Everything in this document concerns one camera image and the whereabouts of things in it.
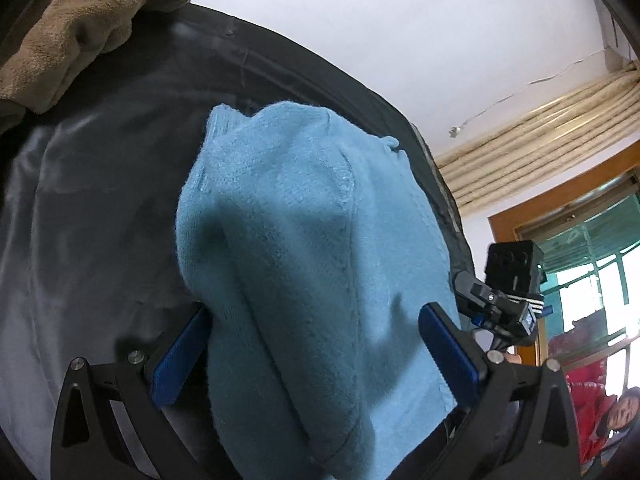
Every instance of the white wall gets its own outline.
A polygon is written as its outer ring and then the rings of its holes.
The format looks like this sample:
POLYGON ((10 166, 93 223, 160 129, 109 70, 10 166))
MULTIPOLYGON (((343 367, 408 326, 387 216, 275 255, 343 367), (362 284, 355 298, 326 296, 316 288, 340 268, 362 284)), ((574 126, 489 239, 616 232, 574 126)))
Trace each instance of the white wall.
POLYGON ((474 213, 473 215, 469 215, 462 219, 463 228, 465 231, 466 240, 471 247, 471 252, 474 258, 474 265, 476 267, 476 275, 484 279, 484 265, 486 263, 486 250, 489 244, 494 241, 494 234, 491 231, 491 225, 489 224, 489 217, 504 211, 510 207, 521 204, 549 189, 552 189, 556 186, 560 186, 567 180, 578 176, 585 171, 594 168, 598 164, 601 164, 608 158, 611 158, 616 153, 621 152, 625 148, 628 148, 632 145, 636 140, 640 140, 640 132, 628 136, 626 139, 620 140, 613 146, 610 146, 606 150, 598 153, 597 155, 588 158, 584 162, 574 166, 570 170, 565 171, 564 173, 559 174, 558 176, 554 176, 536 186, 533 186, 526 191, 518 193, 514 196, 511 196, 505 200, 502 200, 499 203, 496 203, 491 208, 488 208, 484 211, 474 213))
POLYGON ((193 0, 297 41, 388 99, 435 154, 606 72, 593 0, 193 0), (533 85, 472 121, 449 129, 533 85))

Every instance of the brown towel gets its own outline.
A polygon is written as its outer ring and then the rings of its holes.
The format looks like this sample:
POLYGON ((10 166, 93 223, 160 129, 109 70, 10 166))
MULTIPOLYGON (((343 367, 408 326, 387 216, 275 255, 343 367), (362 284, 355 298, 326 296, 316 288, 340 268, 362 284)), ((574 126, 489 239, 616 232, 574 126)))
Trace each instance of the brown towel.
MULTIPOLYGON (((98 54, 127 41, 131 19, 143 6, 169 11, 187 1, 50 0, 37 20, 24 12, 20 20, 34 25, 0 67, 0 134, 22 119, 25 108, 37 114, 50 109, 98 54)), ((19 28, 17 23, 13 30, 19 28)))

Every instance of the blue towel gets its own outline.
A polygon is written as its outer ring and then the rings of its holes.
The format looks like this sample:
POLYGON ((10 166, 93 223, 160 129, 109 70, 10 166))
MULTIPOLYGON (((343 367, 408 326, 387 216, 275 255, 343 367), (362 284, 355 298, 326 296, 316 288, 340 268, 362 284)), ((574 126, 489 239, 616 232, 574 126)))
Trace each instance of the blue towel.
POLYGON ((383 480, 453 409, 417 328, 428 301, 459 323, 449 253, 394 138, 324 108, 218 106, 176 236, 246 480, 383 480))

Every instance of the woman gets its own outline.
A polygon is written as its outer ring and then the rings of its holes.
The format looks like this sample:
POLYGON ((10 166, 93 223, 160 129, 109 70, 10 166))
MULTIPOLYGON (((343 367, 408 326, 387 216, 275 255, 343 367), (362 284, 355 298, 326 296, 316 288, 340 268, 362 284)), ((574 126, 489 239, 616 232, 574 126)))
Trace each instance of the woman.
POLYGON ((640 388, 630 388, 620 398, 607 396, 604 384, 568 383, 574 401, 580 439, 580 462, 595 457, 611 431, 626 431, 638 419, 640 388))

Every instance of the beige curtain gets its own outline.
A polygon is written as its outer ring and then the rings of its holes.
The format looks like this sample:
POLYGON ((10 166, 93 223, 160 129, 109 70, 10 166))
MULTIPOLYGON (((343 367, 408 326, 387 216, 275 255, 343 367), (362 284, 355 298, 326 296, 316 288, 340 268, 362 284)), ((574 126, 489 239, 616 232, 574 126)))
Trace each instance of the beige curtain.
POLYGON ((437 158, 462 216, 561 173, 640 128, 636 65, 437 158))

